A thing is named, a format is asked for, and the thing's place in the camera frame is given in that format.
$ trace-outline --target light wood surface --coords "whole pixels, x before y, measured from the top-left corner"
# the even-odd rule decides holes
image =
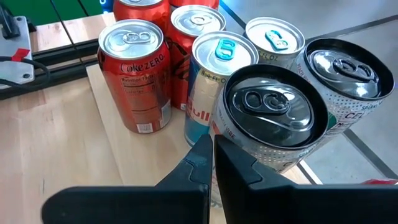
[[[75,42],[98,37],[112,14],[66,21]],[[31,34],[34,51],[69,45],[60,25]],[[0,224],[41,223],[45,200],[75,185],[155,185],[185,155],[183,113],[150,135],[130,133],[97,65],[82,78],[0,101]],[[309,181],[297,167],[285,174]],[[213,210],[212,223],[224,223]]]

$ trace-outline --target pull tab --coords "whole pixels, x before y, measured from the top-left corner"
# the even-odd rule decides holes
[[[362,82],[370,82],[375,79],[371,67],[360,62],[352,62],[347,58],[334,59],[333,68],[342,75]]]
[[[151,34],[149,32],[129,32],[123,35],[123,41],[126,44],[146,44],[150,42]]]
[[[278,91],[250,88],[240,90],[236,97],[241,97],[244,110],[251,114],[283,115],[290,108],[289,100]]]
[[[277,50],[286,50],[289,48],[289,43],[284,40],[282,35],[276,30],[269,30],[266,32],[266,39],[272,45],[272,47]]]
[[[191,22],[195,25],[202,26],[211,22],[213,18],[208,15],[193,15],[191,16]]]
[[[235,55],[236,43],[233,40],[221,39],[216,48],[216,57],[222,60],[231,60]]]

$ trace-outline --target upright can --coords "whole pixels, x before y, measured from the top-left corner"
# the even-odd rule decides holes
[[[98,61],[124,125],[153,133],[170,120],[170,52],[162,31],[139,19],[119,21],[99,35]]]
[[[153,22],[165,33],[169,27],[169,0],[114,0],[113,14],[116,21],[142,19]]]
[[[288,69],[259,64],[231,75],[209,133],[226,136],[281,174],[316,147],[327,126],[325,102],[311,84]],[[211,190],[212,205],[220,207],[214,168]]]
[[[259,51],[259,63],[290,68],[304,48],[305,39],[298,28],[281,19],[258,17],[248,22],[247,38]]]
[[[176,10],[178,7],[187,5],[201,5],[217,10],[219,4],[220,0],[170,0],[172,11]]]
[[[193,42],[184,127],[189,145],[208,133],[215,101],[229,76],[258,60],[255,46],[232,32],[210,32]]]
[[[309,43],[292,70],[308,80],[328,106],[328,131],[319,147],[374,111],[394,89],[391,71],[376,56],[339,39]]]
[[[189,58],[200,35],[225,29],[225,18],[207,6],[182,6],[172,13],[168,44],[172,59],[172,106],[185,110],[188,95]]]

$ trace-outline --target red sticker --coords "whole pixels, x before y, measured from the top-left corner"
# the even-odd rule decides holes
[[[11,60],[13,62],[20,62],[24,57],[29,54],[29,52],[29,49],[18,49],[17,52],[15,52],[14,56],[11,57]]]

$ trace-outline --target red object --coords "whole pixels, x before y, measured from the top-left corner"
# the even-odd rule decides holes
[[[218,9],[220,0],[170,0],[170,5],[173,7],[186,6],[190,4],[198,4],[202,6],[208,6],[213,9]]]
[[[365,182],[363,182],[362,184],[397,184],[398,180],[377,180],[377,179],[370,179],[367,180]]]
[[[17,52],[11,57],[13,62],[20,62],[24,57],[29,54],[29,49],[17,49]]]
[[[163,33],[167,31],[171,14],[169,0],[160,0],[148,6],[138,5],[139,2],[137,2],[136,6],[132,6],[123,3],[123,0],[115,0],[113,5],[114,18],[116,21],[123,19],[142,19],[153,22],[162,29]]]
[[[153,133],[170,119],[170,52],[165,44],[137,60],[120,60],[98,50],[98,61],[124,125]]]
[[[181,33],[173,25],[169,27],[167,43],[173,55],[172,65],[172,106],[185,110],[188,96],[189,60],[195,37]]]

